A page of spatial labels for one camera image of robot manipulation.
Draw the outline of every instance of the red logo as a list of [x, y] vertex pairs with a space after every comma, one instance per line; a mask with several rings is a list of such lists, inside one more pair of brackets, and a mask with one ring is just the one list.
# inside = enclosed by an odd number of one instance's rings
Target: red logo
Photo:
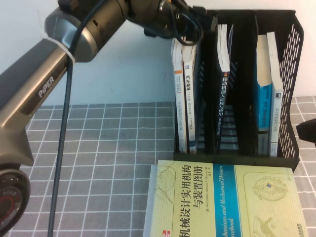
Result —
[[163, 231], [162, 237], [170, 237], [170, 231]]

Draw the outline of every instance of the red ring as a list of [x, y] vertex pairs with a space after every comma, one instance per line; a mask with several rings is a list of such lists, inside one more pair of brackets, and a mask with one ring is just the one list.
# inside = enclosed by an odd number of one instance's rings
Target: red ring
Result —
[[12, 196], [4, 196], [4, 197], [0, 197], [0, 202], [3, 202], [4, 200], [9, 199], [11, 201], [11, 208], [10, 211], [7, 213], [7, 215], [5, 217], [3, 217], [2, 219], [0, 219], [0, 223], [2, 221], [4, 221], [13, 211], [13, 207], [14, 207], [14, 200]]

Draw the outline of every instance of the blue stripe on book cover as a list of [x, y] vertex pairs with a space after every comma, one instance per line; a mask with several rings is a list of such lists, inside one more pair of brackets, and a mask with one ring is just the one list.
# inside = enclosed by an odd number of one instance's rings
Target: blue stripe on book cover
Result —
[[260, 100], [259, 100], [259, 131], [261, 129], [269, 130], [270, 126], [270, 112], [271, 112], [271, 94], [272, 85], [259, 86]]
[[217, 237], [241, 237], [235, 169], [214, 164], [214, 196]]

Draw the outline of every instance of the yellow book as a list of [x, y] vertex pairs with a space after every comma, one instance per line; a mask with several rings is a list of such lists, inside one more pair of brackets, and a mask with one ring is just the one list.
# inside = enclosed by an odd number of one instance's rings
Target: yellow book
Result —
[[160, 160], [153, 192], [150, 237], [308, 236], [290, 168]]

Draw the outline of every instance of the mesh panel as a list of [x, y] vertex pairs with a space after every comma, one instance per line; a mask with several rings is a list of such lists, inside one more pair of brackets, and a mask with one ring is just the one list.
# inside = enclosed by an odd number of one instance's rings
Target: mesh panel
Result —
[[283, 102], [280, 118], [279, 147], [281, 156], [298, 158], [299, 149], [290, 121], [290, 106], [295, 80], [303, 45], [303, 30], [299, 24], [293, 24], [288, 42], [280, 63], [280, 73], [283, 82]]

